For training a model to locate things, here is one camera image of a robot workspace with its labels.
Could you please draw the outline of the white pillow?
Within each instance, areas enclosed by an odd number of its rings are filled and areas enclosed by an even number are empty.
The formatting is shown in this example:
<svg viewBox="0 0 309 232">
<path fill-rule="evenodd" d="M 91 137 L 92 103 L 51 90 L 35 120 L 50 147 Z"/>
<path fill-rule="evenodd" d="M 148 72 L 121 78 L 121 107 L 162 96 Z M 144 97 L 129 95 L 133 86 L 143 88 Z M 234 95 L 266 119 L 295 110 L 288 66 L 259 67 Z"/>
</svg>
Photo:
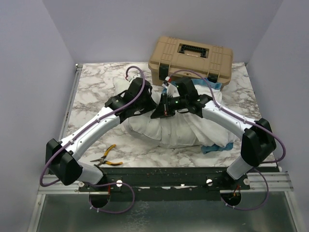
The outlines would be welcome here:
<svg viewBox="0 0 309 232">
<path fill-rule="evenodd" d="M 123 78 L 115 77 L 113 79 L 115 93 L 120 93 L 129 87 L 129 82 Z M 160 101 L 160 89 L 152 90 L 152 98 L 155 103 Z M 147 112 L 140 116 L 134 116 L 126 119 L 122 125 L 126 132 L 134 138 L 140 139 L 147 143 L 162 146 L 162 125 L 160 119 L 151 119 L 153 111 Z"/>
</svg>

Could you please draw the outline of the white pillowcase blue trim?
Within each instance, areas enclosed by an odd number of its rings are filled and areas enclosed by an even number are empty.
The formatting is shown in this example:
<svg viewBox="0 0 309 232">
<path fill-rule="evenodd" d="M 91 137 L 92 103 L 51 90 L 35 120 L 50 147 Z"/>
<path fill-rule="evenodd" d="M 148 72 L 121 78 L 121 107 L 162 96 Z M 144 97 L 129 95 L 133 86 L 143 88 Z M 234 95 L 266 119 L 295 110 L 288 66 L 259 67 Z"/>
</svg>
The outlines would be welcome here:
<svg viewBox="0 0 309 232">
<path fill-rule="evenodd" d="M 160 146 L 180 148 L 201 146 L 203 154 L 233 149 L 238 137 L 217 123 L 202 119 L 194 114 L 176 113 L 167 119 L 158 119 L 161 135 L 157 136 Z"/>
</svg>

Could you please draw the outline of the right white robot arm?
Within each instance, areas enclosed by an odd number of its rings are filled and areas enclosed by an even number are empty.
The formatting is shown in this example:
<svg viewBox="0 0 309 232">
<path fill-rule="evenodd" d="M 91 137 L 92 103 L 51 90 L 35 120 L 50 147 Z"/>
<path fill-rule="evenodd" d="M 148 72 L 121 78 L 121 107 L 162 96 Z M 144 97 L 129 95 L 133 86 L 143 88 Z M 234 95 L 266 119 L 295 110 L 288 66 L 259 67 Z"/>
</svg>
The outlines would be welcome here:
<svg viewBox="0 0 309 232">
<path fill-rule="evenodd" d="M 267 120 L 262 118 L 256 121 L 229 111 L 216 101 L 213 92 L 209 95 L 199 94 L 192 79 L 188 77 L 177 80 L 174 87 L 179 95 L 173 97 L 163 93 L 151 114 L 152 119 L 172 117 L 177 110 L 181 110 L 213 121 L 241 139 L 240 157 L 222 176 L 225 188 L 233 189 L 237 186 L 244 174 L 258 167 L 276 149 L 275 136 Z"/>
</svg>

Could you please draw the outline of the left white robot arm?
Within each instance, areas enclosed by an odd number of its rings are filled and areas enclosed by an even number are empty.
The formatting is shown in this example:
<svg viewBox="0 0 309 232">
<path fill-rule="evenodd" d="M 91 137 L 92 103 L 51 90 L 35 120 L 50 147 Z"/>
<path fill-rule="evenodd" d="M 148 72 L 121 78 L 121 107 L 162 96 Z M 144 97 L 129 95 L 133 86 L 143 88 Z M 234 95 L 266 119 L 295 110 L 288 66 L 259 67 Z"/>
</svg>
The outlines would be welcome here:
<svg viewBox="0 0 309 232">
<path fill-rule="evenodd" d="M 109 130 L 135 115 L 156 108 L 152 99 L 152 86 L 143 78 L 131 81 L 127 90 L 110 97 L 104 107 L 76 132 L 60 141 L 51 139 L 46 144 L 45 164 L 65 186 L 79 180 L 90 183 L 100 191 L 106 187 L 103 171 L 95 165 L 79 160 L 85 151 Z"/>
</svg>

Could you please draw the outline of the tan plastic toolbox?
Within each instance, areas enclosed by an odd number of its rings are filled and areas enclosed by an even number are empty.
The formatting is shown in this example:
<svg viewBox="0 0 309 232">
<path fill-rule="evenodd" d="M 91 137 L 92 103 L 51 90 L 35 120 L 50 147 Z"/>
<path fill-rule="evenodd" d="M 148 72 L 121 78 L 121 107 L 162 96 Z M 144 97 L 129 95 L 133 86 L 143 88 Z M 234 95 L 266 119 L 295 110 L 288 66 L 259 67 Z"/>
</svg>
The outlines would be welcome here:
<svg viewBox="0 0 309 232">
<path fill-rule="evenodd" d="M 226 86 L 231 81 L 232 62 L 233 51 L 230 48 L 161 36 L 150 57 L 148 68 L 152 83 L 157 86 L 167 76 L 172 80 L 183 76 L 198 78 L 187 70 Z"/>
</svg>

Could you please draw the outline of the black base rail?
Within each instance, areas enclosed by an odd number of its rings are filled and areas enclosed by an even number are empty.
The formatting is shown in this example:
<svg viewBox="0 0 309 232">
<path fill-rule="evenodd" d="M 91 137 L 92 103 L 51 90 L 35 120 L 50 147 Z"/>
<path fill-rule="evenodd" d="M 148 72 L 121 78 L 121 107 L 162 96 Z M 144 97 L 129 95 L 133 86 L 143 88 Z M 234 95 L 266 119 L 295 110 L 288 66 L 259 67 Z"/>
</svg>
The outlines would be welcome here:
<svg viewBox="0 0 309 232">
<path fill-rule="evenodd" d="M 133 188 L 136 201 L 218 201 L 221 194 L 240 193 L 250 189 L 247 175 L 233 180 L 222 167 L 184 168 L 104 168 L 108 187 L 92 187 L 80 181 L 71 184 L 74 193 L 90 194 L 92 198 L 129 201 Z"/>
</svg>

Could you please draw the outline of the yellow handled pliers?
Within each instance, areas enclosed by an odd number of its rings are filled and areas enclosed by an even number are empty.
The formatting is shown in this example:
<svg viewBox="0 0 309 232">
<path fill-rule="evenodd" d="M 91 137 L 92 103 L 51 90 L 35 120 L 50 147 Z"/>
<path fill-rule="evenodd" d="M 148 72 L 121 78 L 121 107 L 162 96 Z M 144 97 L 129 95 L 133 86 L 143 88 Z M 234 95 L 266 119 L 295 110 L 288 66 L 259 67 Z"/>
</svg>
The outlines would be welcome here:
<svg viewBox="0 0 309 232">
<path fill-rule="evenodd" d="M 109 152 L 115 147 L 116 147 L 116 144 L 109 146 L 106 149 L 106 151 L 105 151 L 105 153 L 102 157 L 100 157 L 99 159 L 91 160 L 91 162 L 97 162 L 96 166 L 101 166 L 103 164 L 110 165 L 110 166 L 120 166 L 120 165 L 122 165 L 123 162 L 111 162 L 111 161 L 106 160 L 106 157 L 108 156 Z"/>
</svg>

